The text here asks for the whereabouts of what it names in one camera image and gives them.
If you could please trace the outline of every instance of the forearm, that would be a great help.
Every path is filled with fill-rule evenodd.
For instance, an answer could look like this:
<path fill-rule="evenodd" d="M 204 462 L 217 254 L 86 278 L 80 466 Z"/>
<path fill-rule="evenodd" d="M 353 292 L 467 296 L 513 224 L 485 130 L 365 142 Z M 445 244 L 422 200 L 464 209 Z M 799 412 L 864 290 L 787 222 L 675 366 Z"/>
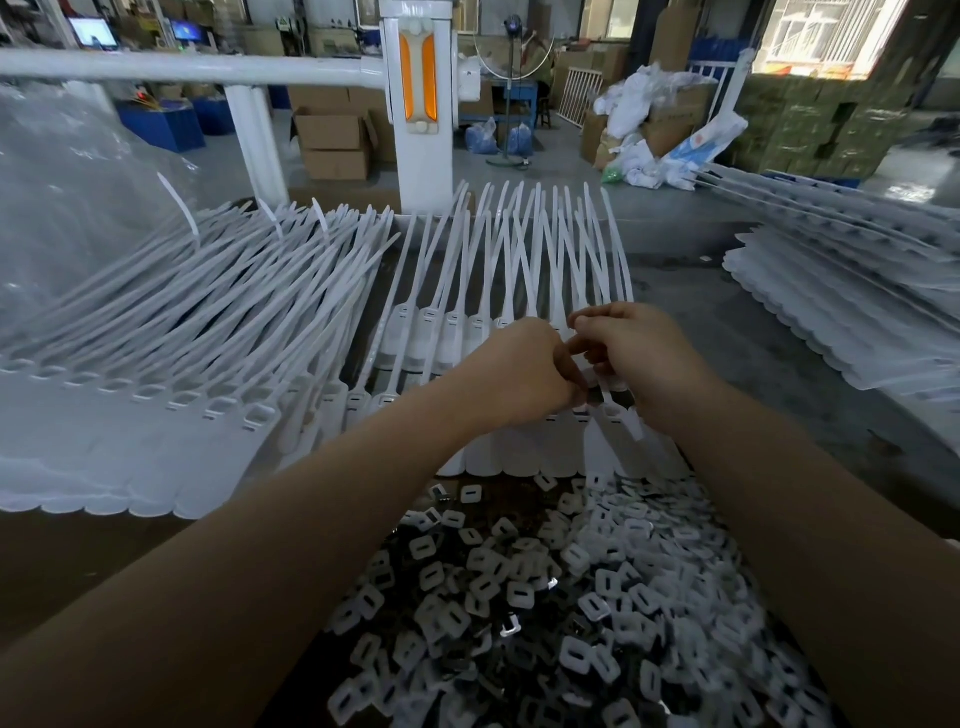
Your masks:
<path fill-rule="evenodd" d="M 960 649 L 960 556 L 727 385 L 672 434 L 853 724 L 936 724 Z"/>
<path fill-rule="evenodd" d="M 404 395 L 16 645 L 0 713 L 21 726 L 253 723 L 408 504 L 478 434 L 451 385 Z"/>

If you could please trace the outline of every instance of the computer monitor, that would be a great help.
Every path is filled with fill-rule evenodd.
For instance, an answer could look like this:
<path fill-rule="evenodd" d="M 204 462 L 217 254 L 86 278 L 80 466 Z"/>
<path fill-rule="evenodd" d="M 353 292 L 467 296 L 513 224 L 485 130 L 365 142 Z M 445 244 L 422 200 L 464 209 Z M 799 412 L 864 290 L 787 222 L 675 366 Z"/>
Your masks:
<path fill-rule="evenodd" d="M 174 30 L 174 38 L 181 43 L 207 43 L 206 31 L 189 20 L 171 20 L 170 26 Z"/>
<path fill-rule="evenodd" d="M 113 31 L 102 17 L 70 17 L 67 18 L 73 26 L 77 40 L 84 48 L 117 47 L 117 39 Z"/>

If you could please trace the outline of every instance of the hand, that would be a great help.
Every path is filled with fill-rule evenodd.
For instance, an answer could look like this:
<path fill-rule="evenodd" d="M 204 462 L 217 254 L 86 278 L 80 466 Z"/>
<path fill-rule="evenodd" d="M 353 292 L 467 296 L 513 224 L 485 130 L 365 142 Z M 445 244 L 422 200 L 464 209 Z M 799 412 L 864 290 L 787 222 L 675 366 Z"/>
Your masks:
<path fill-rule="evenodd" d="M 587 382 L 560 335 L 543 319 L 520 319 L 443 379 L 457 383 L 486 431 L 523 425 L 587 401 Z"/>
<path fill-rule="evenodd" d="M 723 385 L 686 340 L 676 322 L 643 303 L 609 303 L 570 314 L 576 335 L 571 354 L 582 353 L 598 375 L 619 375 L 634 393 L 640 416 L 660 432 L 707 390 Z"/>

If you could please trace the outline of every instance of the metal railing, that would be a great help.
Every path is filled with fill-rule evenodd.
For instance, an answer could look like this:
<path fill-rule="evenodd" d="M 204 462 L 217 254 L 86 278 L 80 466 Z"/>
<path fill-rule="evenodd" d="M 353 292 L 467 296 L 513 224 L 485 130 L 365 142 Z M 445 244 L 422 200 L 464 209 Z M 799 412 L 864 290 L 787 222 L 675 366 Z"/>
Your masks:
<path fill-rule="evenodd" d="M 571 68 L 566 77 L 564 96 L 560 101 L 557 115 L 578 129 L 583 129 L 587 110 L 593 106 L 593 100 L 603 84 L 603 73 L 589 68 Z"/>
<path fill-rule="evenodd" d="M 736 107 L 736 102 L 740 98 L 740 91 L 743 90 L 743 85 L 750 75 L 755 56 L 756 51 L 753 48 L 746 48 L 740 51 L 740 57 L 736 61 L 687 62 L 686 70 L 715 79 L 717 82 L 713 99 L 710 102 L 707 121 L 721 111 L 733 111 Z"/>

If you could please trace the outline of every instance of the clear plastic sheet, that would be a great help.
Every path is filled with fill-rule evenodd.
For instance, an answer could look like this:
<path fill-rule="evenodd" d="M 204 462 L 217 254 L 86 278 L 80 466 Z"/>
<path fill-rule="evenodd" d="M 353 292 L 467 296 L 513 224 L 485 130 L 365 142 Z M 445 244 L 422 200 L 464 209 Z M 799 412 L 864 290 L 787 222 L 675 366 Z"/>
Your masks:
<path fill-rule="evenodd" d="M 58 85 L 0 85 L 0 326 L 38 312 L 196 207 L 199 169 Z"/>

